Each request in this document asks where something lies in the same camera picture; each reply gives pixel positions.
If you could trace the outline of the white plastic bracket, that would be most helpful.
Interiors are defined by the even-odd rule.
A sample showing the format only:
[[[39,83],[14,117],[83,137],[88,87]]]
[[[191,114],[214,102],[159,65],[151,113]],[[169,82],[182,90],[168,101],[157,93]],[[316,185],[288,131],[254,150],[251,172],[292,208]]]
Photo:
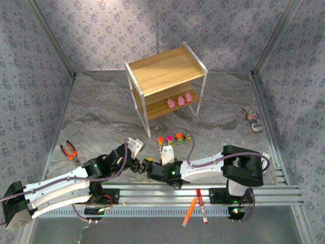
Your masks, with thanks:
[[[262,155],[266,157],[268,160],[270,160],[271,156],[266,153],[262,152]],[[268,161],[265,158],[262,158],[262,173],[265,174],[268,169]]]

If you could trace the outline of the orange marker pen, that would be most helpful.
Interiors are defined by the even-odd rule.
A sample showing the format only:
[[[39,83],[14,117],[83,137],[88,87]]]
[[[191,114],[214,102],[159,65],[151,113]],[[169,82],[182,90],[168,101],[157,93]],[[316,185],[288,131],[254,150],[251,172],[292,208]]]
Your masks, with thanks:
[[[190,217],[192,215],[192,212],[193,212],[193,210],[194,210],[194,208],[196,206],[197,201],[198,201],[198,198],[197,197],[194,197],[193,200],[192,200],[192,202],[191,202],[191,204],[190,204],[189,209],[187,210],[187,213],[185,215],[185,218],[183,220],[183,223],[182,223],[182,226],[183,227],[186,227],[186,225],[187,225],[187,223],[188,223],[188,221],[189,221],[189,219],[190,219]]]

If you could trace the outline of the wooden shelf white metal frame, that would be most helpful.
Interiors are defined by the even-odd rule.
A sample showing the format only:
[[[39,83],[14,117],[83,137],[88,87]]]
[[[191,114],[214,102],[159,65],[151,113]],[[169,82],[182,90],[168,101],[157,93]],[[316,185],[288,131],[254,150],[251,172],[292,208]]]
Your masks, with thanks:
[[[135,110],[148,136],[149,122],[183,107],[190,108],[194,116],[199,113],[208,75],[208,69],[183,43],[181,47],[150,56],[132,63],[125,63],[125,71]],[[192,102],[179,106],[177,98],[189,92]],[[167,100],[175,101],[170,109]]]

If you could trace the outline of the orange-handled pliers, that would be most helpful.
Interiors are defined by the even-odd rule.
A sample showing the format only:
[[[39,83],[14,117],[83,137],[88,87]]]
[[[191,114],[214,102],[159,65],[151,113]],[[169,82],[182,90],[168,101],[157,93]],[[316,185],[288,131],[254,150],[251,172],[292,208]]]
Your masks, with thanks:
[[[73,146],[73,144],[70,141],[66,141],[66,144],[70,147],[71,152],[68,152],[66,147],[63,145],[60,145],[60,149],[63,152],[63,154],[70,160],[73,161],[74,163],[81,165],[81,162],[78,158],[78,153],[75,149],[75,147]]]

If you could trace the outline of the grey metal plate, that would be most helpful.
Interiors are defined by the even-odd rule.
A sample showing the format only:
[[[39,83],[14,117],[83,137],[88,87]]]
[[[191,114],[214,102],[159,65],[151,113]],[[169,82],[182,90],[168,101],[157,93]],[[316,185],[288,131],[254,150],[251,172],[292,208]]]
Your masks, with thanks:
[[[181,218],[105,218],[87,225],[75,218],[37,221],[29,244],[302,244],[289,221],[250,219],[233,223],[194,217],[186,227]]]

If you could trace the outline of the aluminium table edge rail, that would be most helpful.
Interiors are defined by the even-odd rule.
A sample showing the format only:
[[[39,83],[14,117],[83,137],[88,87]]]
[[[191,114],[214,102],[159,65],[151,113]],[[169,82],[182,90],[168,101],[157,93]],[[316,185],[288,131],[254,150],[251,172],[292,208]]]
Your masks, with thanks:
[[[73,74],[73,76],[72,76],[72,81],[71,81],[71,84],[69,86],[69,90],[68,90],[67,96],[65,98],[64,104],[63,104],[63,108],[62,108],[62,111],[61,111],[61,114],[60,114],[60,117],[59,117],[58,125],[57,125],[55,133],[54,133],[54,137],[53,137],[53,141],[52,141],[52,144],[51,144],[51,147],[50,147],[50,150],[49,150],[49,154],[48,154],[48,156],[46,158],[46,163],[45,163],[44,170],[43,170],[43,173],[42,173],[42,176],[41,176],[41,180],[45,180],[46,177],[47,177],[48,169],[49,169],[49,167],[51,165],[51,162],[52,162],[52,158],[53,158],[55,148],[56,148],[56,143],[57,143],[59,135],[60,135],[60,130],[61,130],[62,125],[63,125],[64,115],[66,113],[68,103],[69,103],[69,100],[70,100],[70,97],[71,97],[71,93],[72,93],[73,88],[74,88],[75,80],[76,80],[76,73]]]
[[[277,147],[278,143],[276,142],[275,134],[271,127],[271,119],[267,113],[267,106],[263,100],[262,92],[258,87],[258,79],[256,78],[255,73],[253,71],[251,72],[251,82],[252,82],[254,93],[256,95],[257,104],[261,112],[263,124],[266,130],[266,135],[269,142],[270,154],[271,154],[274,168],[280,169],[282,172],[284,183],[286,185],[291,185],[280,150]]]

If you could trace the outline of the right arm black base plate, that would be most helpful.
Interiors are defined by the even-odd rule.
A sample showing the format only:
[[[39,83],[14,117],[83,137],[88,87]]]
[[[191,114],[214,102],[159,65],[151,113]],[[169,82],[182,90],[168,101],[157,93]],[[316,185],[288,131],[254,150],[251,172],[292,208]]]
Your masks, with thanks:
[[[253,203],[250,189],[243,196],[232,196],[226,188],[210,188],[209,199],[211,204],[248,204]]]

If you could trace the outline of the flag-print folding tool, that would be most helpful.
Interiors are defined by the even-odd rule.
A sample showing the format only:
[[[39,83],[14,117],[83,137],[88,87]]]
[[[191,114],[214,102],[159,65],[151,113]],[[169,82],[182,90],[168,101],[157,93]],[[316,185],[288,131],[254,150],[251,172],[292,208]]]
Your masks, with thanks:
[[[250,126],[255,133],[259,133],[264,130],[264,127],[262,125],[260,118],[258,117],[257,113],[253,110],[252,107],[244,106],[243,113],[246,116],[246,118],[248,119]]]

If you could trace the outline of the aluminium enclosure post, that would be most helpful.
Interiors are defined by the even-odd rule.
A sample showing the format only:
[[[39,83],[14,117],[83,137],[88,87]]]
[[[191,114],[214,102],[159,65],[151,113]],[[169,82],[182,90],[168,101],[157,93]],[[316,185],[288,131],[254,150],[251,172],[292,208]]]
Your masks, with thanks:
[[[63,65],[65,71],[72,77],[75,77],[75,72],[72,65],[70,64],[64,50],[60,46],[58,39],[55,36],[54,31],[52,30],[46,16],[43,14],[41,8],[39,7],[36,0],[24,0],[28,7],[30,8],[33,16],[41,27],[46,39],[49,41],[54,53],[57,55],[61,64]]]
[[[251,75],[253,78],[260,75],[265,65],[267,64],[271,54],[275,50],[279,40],[284,34],[287,26],[290,21],[294,17],[295,12],[299,8],[299,5],[303,2],[303,0],[288,0],[282,13],[279,16],[279,19],[273,28],[270,37],[263,48],[260,56],[258,57],[253,70],[251,71]]]

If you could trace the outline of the red white marker pen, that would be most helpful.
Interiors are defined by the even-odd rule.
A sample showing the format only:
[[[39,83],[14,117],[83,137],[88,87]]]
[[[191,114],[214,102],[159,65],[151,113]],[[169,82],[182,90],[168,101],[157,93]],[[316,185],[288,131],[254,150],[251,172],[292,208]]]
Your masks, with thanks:
[[[202,213],[203,222],[204,222],[204,224],[207,224],[208,223],[208,218],[207,218],[207,214],[206,214],[206,211],[205,211],[205,208],[204,208],[204,202],[203,202],[201,190],[196,189],[196,193],[197,193],[197,198],[199,200],[199,206],[200,206],[200,210],[201,210],[201,213]]]

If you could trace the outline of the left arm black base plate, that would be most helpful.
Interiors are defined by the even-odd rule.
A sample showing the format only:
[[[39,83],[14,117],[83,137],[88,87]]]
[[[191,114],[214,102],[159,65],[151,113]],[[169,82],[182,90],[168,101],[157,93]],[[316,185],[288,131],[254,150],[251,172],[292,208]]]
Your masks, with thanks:
[[[118,204],[120,189],[103,189],[101,192],[93,193],[85,202],[80,204]]]

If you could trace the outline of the aluminium mounting rail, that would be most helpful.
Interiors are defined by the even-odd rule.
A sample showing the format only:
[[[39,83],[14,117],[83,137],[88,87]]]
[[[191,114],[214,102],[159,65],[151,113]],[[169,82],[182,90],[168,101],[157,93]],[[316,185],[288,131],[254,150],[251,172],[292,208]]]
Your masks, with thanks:
[[[205,205],[210,204],[211,188],[224,188],[224,185],[184,185],[176,190],[173,187],[164,184],[105,184],[104,189],[119,189],[118,206],[187,206],[196,196],[196,189],[200,189]],[[253,189],[256,205],[261,206],[283,206],[283,205],[301,205],[303,199],[298,186],[288,185],[270,185]],[[28,194],[26,199],[29,205],[33,202],[50,206],[58,203],[60,200],[71,203],[77,200],[78,203],[87,201],[90,197],[89,189],[78,189],[64,193],[55,197],[51,195],[46,197],[44,193],[37,193],[35,196]]]

